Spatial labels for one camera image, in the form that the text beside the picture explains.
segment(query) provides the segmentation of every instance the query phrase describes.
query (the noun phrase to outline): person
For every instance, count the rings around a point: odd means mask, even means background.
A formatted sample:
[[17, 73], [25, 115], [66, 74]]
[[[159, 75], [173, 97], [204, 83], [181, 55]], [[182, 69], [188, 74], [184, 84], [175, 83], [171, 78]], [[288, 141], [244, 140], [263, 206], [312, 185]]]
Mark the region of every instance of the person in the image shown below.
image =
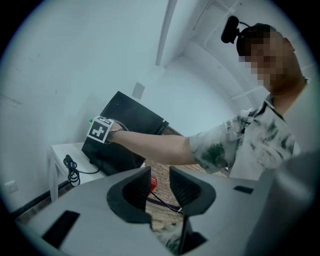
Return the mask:
[[[108, 140], [158, 163], [199, 164], [209, 174], [227, 168], [229, 177], [249, 180], [258, 180], [262, 172], [299, 154], [283, 118], [307, 84], [295, 49], [273, 27], [260, 23], [245, 28], [236, 47], [240, 59], [251, 64], [251, 71], [270, 92], [260, 108], [242, 110], [220, 126], [190, 137], [121, 130]], [[177, 236], [174, 241], [171, 251], [177, 249]], [[165, 244], [172, 245], [172, 239]]]

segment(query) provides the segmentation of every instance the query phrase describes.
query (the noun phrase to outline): camouflage print shirt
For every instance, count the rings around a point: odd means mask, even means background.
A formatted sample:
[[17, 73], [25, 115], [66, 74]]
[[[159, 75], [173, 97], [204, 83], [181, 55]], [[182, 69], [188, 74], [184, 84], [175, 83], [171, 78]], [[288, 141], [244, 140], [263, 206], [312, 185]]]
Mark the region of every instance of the camouflage print shirt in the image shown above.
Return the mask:
[[231, 178], [249, 180], [258, 180], [263, 171], [300, 152], [271, 95], [259, 109], [242, 110], [222, 125], [191, 136], [190, 147], [206, 172], [228, 168]]

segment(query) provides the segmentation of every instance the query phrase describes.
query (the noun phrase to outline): wooden floor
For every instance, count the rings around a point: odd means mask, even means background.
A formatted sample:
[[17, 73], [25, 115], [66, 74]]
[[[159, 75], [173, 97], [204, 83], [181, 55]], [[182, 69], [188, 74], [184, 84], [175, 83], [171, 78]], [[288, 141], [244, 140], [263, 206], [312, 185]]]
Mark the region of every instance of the wooden floor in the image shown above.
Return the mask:
[[169, 230], [170, 226], [182, 224], [184, 217], [180, 213], [175, 213], [165, 206], [160, 206], [151, 202], [146, 202], [145, 212], [152, 217], [152, 230]]

